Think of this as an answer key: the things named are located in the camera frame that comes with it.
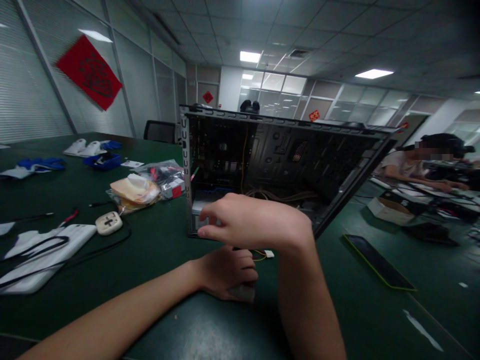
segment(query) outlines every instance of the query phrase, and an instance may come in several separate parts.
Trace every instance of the computer case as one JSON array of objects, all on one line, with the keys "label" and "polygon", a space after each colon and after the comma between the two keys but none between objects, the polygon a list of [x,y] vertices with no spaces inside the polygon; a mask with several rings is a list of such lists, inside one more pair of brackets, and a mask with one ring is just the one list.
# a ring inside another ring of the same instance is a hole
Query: computer case
[{"label": "computer case", "polygon": [[309,216],[317,238],[387,155],[397,130],[187,105],[180,119],[192,237],[205,224],[198,218],[205,204],[255,190],[261,199],[294,199],[287,204]]}]

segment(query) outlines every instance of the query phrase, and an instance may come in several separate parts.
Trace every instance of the blue glove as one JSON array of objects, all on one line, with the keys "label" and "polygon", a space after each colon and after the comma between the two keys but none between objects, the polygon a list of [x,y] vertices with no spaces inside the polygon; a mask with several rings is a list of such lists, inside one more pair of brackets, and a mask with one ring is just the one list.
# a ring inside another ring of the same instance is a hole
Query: blue glove
[{"label": "blue glove", "polygon": [[101,148],[103,150],[115,150],[115,149],[120,149],[122,147],[122,143],[118,141],[113,141],[110,140],[109,142],[104,142],[101,145]]},{"label": "blue glove", "polygon": [[20,160],[17,165],[35,173],[43,173],[51,170],[64,170],[64,163],[65,161],[58,157],[49,157],[46,159],[38,157],[32,160]]}]

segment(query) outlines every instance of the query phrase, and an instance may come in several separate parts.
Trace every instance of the blue container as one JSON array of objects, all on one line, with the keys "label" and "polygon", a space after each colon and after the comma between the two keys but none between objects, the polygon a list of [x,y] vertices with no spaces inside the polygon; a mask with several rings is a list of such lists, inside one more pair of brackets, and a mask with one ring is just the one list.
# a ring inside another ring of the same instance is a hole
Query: blue container
[{"label": "blue container", "polygon": [[117,154],[112,154],[113,157],[110,160],[105,161],[102,165],[95,163],[98,159],[100,159],[100,156],[102,155],[100,154],[100,155],[84,158],[83,163],[85,165],[91,166],[94,169],[104,170],[104,171],[118,168],[122,163],[122,157]]}]

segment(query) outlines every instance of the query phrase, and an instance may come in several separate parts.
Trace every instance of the hand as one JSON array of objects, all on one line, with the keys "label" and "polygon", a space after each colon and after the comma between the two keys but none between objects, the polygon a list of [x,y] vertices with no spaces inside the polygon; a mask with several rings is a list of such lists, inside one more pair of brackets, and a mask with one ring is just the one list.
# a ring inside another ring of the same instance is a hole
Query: hand
[{"label": "hand", "polygon": [[233,251],[225,245],[194,260],[203,290],[221,300],[245,301],[229,293],[229,289],[243,283],[257,281],[255,262],[248,250]]},{"label": "hand", "polygon": [[429,182],[427,186],[440,190],[444,193],[449,193],[452,191],[452,187],[444,182]]},{"label": "hand", "polygon": [[221,241],[241,249],[295,248],[314,244],[312,222],[301,211],[280,202],[228,193],[206,205],[199,220],[209,225],[198,230],[201,238]]},{"label": "hand", "polygon": [[470,187],[462,182],[455,182],[455,181],[447,181],[446,182],[448,185],[450,185],[452,188],[458,188],[460,190],[470,190]]}]

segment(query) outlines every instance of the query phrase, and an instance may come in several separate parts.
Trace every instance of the green table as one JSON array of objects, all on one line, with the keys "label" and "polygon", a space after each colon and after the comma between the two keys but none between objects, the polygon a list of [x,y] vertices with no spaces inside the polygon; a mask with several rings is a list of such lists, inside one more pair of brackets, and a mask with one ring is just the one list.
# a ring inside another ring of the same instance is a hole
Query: green table
[{"label": "green table", "polygon": [[[181,149],[176,145],[99,133],[82,136],[87,141],[121,141],[123,147],[117,152],[130,160],[150,163],[175,159],[181,164]],[[107,200],[105,190],[109,184],[130,172],[124,167],[98,172],[83,165],[81,158],[64,156],[62,151],[75,139],[74,136],[62,136],[34,140],[0,150],[1,170],[12,168],[24,158],[63,157],[67,160],[65,171],[0,183],[2,218],[55,212],[52,218],[16,225],[0,238],[0,254],[10,249],[15,235],[20,232],[48,231],[56,227],[74,206],[80,210],[76,219],[79,224],[92,224],[110,210],[108,206],[89,208],[88,204]],[[450,259],[447,251],[430,250],[401,233],[391,234],[395,231],[392,229],[394,225],[385,226],[363,208],[356,201],[349,203],[317,243],[349,358],[469,359],[419,304],[437,317],[434,310],[442,311],[442,296],[446,289],[455,296],[461,291],[473,295],[479,289],[478,284],[466,277],[465,268],[456,272],[458,276],[463,275],[458,281],[455,279],[458,288],[440,276],[431,281],[434,275],[431,268],[410,259],[418,260],[422,255],[431,254],[433,266],[435,262]],[[220,246],[213,241],[186,237],[184,198],[157,203],[128,215],[127,219],[133,235],[121,246],[79,265],[65,266],[35,294],[0,297],[0,333],[39,341],[108,299]],[[411,297],[385,287],[340,239],[343,233],[369,239],[418,287],[419,292]],[[95,236],[79,254],[110,244],[123,234],[117,232],[107,238]],[[440,264],[436,265],[434,271],[442,268]],[[157,321],[125,356],[131,359],[290,359],[292,354],[278,313],[277,268],[277,257],[257,263],[260,277],[255,304],[224,302],[205,293],[196,293]],[[461,288],[459,281],[470,287]],[[457,305],[463,307],[465,301]],[[435,349],[414,328],[404,310],[423,325],[443,352]],[[444,326],[452,334],[457,326],[451,326],[450,321],[458,322],[467,333],[473,331],[473,319],[460,316],[461,311],[467,310],[459,309],[458,314],[438,318],[442,324],[443,321],[448,324]],[[463,339],[461,335],[455,334],[459,337],[457,340],[468,347],[470,337],[465,334]]]}]

